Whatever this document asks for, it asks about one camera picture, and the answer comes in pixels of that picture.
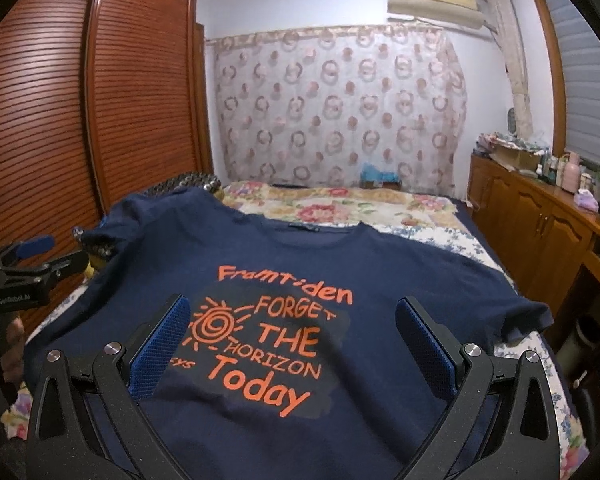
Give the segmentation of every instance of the blue object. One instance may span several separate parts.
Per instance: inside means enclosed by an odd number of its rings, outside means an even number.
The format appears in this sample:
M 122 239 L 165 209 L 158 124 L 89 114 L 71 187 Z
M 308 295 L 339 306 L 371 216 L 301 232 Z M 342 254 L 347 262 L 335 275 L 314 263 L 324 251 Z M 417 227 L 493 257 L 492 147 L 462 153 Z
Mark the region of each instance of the blue object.
M 299 230 L 202 189 L 131 195 L 83 236 L 112 241 L 118 255 L 26 345 L 27 384 L 49 350 L 96 353 L 168 295 L 186 296 L 186 336 L 139 406 L 192 478 L 392 478 L 446 407 L 396 328 L 397 301 L 416 297 L 483 349 L 551 319 L 465 256 L 363 223 Z M 477 423 L 469 451 L 487 426 Z
M 366 182 L 399 182 L 400 178 L 393 171 L 379 171 L 378 168 L 366 162 L 362 167 L 360 180 Z
M 18 244 L 16 256 L 21 260 L 26 260 L 32 256 L 37 256 L 38 254 L 50 251 L 54 248 L 55 244 L 56 241 L 50 235 L 32 238 L 31 240 L 26 240 L 25 242 L 20 242 Z
M 139 402 L 151 397 L 191 318 L 187 298 L 171 307 L 130 366 L 129 395 Z
M 395 322 L 432 393 L 451 402 L 458 394 L 454 364 L 406 300 L 398 302 Z

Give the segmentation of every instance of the sun graphic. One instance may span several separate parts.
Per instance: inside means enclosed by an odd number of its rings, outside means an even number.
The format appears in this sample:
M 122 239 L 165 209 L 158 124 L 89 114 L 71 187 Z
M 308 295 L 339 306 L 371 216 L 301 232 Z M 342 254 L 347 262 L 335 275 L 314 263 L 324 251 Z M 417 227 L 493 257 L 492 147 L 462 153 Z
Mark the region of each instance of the sun graphic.
M 210 350 L 218 350 L 214 344 L 228 339 L 232 343 L 238 340 L 232 335 L 240 332 L 244 328 L 241 323 L 251 317 L 249 312 L 236 318 L 235 315 L 240 312 L 253 310 L 253 305 L 239 306 L 231 308 L 227 306 L 224 300 L 219 303 L 210 297 L 205 298 L 204 304 L 200 305 L 200 310 L 205 312 L 196 312 L 193 314 L 195 320 L 189 323 L 191 335 L 184 338 L 182 345 L 186 346 L 192 342 L 193 349 L 197 352 L 199 344 L 205 344 Z

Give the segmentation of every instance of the wooden wardrobe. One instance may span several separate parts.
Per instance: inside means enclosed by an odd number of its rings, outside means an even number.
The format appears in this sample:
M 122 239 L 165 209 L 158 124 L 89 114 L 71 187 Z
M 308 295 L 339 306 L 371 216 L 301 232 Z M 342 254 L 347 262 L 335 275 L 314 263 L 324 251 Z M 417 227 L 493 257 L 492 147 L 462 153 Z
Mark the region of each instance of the wooden wardrobe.
M 211 172 L 196 0 L 19 0 L 0 24 L 0 246 L 42 234 L 75 249 L 111 205 Z M 45 308 L 22 312 L 27 333 Z

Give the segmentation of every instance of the patterned curtain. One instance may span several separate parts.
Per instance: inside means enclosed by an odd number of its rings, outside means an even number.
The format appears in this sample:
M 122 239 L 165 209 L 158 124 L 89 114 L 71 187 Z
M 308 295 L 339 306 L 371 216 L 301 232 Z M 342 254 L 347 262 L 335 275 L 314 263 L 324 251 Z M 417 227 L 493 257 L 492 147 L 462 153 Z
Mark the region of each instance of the patterned curtain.
M 403 189 L 453 194 L 466 115 L 458 57 L 438 28 L 264 32 L 215 41 L 232 180 L 355 186 L 364 163 Z

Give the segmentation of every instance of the cabinet handle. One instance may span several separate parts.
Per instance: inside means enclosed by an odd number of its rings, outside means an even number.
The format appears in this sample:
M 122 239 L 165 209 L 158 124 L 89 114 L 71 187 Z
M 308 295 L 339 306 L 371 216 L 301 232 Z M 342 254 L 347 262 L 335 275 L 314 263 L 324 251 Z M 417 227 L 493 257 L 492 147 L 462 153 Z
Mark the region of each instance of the cabinet handle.
M 547 227 L 547 225 L 549 224 L 549 222 L 548 222 L 548 219 L 549 219 L 549 217 L 548 217 L 548 216 L 545 216 L 545 217 L 544 217 L 544 222 L 542 223 L 542 230 L 540 231 L 540 237 L 541 237 L 541 238 L 544 238 L 544 235 L 546 234 L 546 233 L 545 233 L 545 231 L 546 231 L 546 227 Z
M 542 213 L 538 215 L 538 220 L 536 221 L 536 234 L 540 231 L 540 221 L 542 219 Z

